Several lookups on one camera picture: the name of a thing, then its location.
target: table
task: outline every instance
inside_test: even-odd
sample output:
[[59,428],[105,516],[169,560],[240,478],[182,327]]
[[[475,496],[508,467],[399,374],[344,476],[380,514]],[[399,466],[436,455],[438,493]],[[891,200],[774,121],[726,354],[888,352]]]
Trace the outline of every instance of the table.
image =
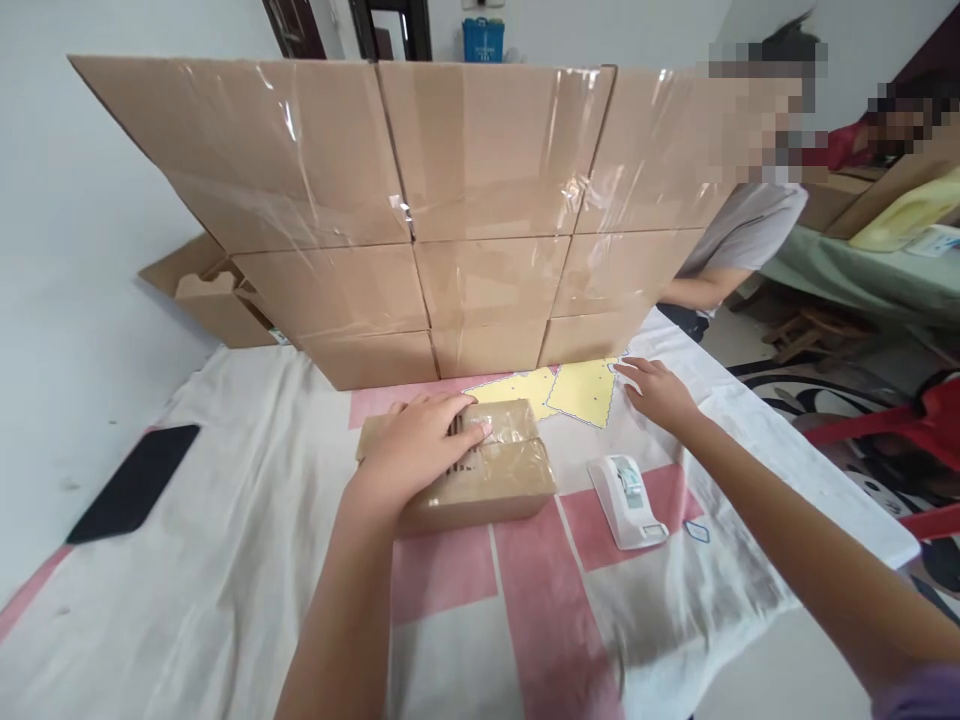
[[960,324],[960,251],[941,258],[874,253],[797,225],[760,273],[881,317],[921,326]]
[[[659,312],[630,351],[891,567],[897,522]],[[438,387],[466,387],[469,380]],[[0,644],[10,717],[268,718],[362,418],[418,387],[338,393],[293,348],[218,350],[157,424],[203,426],[135,533],[75,548]],[[797,600],[703,468],[618,391],[600,430],[541,422],[560,496],[535,518],[395,546],[391,718],[686,720]],[[620,553],[585,472],[611,452],[692,493],[710,533]]]

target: hand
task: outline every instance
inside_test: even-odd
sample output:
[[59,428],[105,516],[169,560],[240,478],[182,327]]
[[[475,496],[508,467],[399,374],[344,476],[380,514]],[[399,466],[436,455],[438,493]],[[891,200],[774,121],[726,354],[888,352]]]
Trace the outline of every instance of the hand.
[[630,403],[667,432],[677,435],[691,421],[703,416],[683,382],[659,360],[623,358],[615,369],[633,380],[625,390]]
[[454,416],[477,399],[461,393],[417,395],[410,404],[394,403],[393,419],[352,483],[368,485],[399,512],[420,490],[436,480],[470,448],[490,434],[490,424],[471,425],[447,436]]

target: red chair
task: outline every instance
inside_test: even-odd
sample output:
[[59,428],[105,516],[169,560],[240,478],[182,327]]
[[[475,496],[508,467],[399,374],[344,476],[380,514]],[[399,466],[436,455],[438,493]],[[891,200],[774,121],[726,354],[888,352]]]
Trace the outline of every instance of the red chair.
[[[903,405],[892,410],[840,420],[808,430],[803,435],[813,445],[896,433],[937,458],[951,470],[960,471],[960,378],[933,385],[920,395],[918,408]],[[935,540],[960,534],[960,503],[900,521],[918,540]]]

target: black phone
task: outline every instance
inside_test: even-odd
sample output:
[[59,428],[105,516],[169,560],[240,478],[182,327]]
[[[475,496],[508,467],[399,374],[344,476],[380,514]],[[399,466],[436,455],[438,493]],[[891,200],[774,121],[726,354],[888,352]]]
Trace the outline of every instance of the black phone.
[[199,432],[199,425],[182,425],[140,438],[70,531],[67,544],[126,535],[143,525]]

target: yellow plastic container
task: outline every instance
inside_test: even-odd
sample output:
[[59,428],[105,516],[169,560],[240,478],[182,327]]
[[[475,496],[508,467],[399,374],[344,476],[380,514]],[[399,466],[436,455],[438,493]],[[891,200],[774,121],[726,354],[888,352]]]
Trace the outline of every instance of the yellow plastic container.
[[850,239],[853,247],[894,252],[960,205],[960,168],[900,196]]

